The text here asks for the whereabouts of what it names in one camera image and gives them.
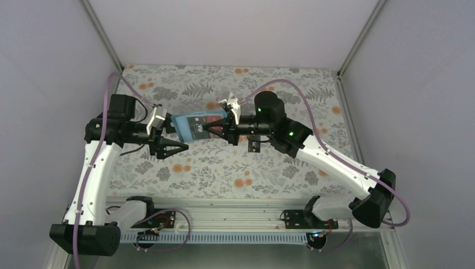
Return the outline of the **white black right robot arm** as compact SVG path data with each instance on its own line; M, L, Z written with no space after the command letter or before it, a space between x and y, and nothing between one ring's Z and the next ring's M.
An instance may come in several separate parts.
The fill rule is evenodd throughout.
M235 146L240 136L266 136L275 150L317 167L350 191L342 198L312 197L303 214L308 227L317 228L331 219L356 219L370 228L381 226L394 199L394 172L368 168L326 145L312 129L288 118L284 102L273 92L256 95L254 115L240 115L236 99L221 103L227 116L205 124L205 131Z

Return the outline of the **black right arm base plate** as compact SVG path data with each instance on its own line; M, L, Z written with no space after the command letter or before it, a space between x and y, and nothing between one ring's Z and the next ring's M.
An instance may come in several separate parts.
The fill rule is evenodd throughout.
M284 210L279 216L285 228L290 230L302 229L338 229L338 222L334 220L321 221L312 213L303 210Z

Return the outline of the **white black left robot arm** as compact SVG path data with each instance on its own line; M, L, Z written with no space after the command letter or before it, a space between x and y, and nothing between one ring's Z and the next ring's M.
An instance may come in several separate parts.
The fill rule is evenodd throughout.
M85 128L85 156L77 190L60 224L53 224L50 238L71 255L112 256L122 233L155 222L150 197L135 196L115 212L106 213L106 192L111 173L126 143L148 146L150 154L164 160L189 146L167 139L162 130L170 119L163 108L154 108L150 123L134 121L137 98L113 94L106 111Z

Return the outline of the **blue card holder wallet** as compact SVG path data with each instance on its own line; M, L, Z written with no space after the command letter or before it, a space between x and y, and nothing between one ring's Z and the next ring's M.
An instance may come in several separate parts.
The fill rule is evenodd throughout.
M187 114L181 114L181 115L173 115L171 116L171 120L173 121L173 125L176 129L176 133L180 139L181 142L194 142L191 139L191 135L189 132L189 126L187 122L188 117L192 116L206 116L208 118L208 123L209 123L209 117L220 117L220 118L225 118L227 116L227 113L223 110L207 110L207 111L201 111L201 112L194 112L194 113L187 113ZM212 138L217 138L217 136L213 135L210 133L210 136Z

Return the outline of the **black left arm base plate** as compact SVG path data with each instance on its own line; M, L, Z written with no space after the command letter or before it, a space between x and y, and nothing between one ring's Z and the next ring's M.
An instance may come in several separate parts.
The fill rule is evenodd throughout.
M134 229L172 229L175 225L176 211L174 209L156 209L154 214L145 218L146 221L134 224Z

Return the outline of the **red credit card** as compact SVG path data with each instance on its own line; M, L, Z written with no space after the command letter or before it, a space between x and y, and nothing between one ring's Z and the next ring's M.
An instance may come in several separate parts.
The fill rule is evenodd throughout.
M209 132L209 133L211 133L211 134L213 134L213 135L215 135L219 138L224 138L223 125L224 125L224 121L223 121L222 118L220 118L218 116L209 117L209 123L205 124L203 126L203 128L207 132Z

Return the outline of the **black credit card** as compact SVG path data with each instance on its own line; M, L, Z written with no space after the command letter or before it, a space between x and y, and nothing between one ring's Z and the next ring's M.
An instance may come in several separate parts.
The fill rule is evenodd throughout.
M248 141L249 153L260 153L261 143L259 141Z

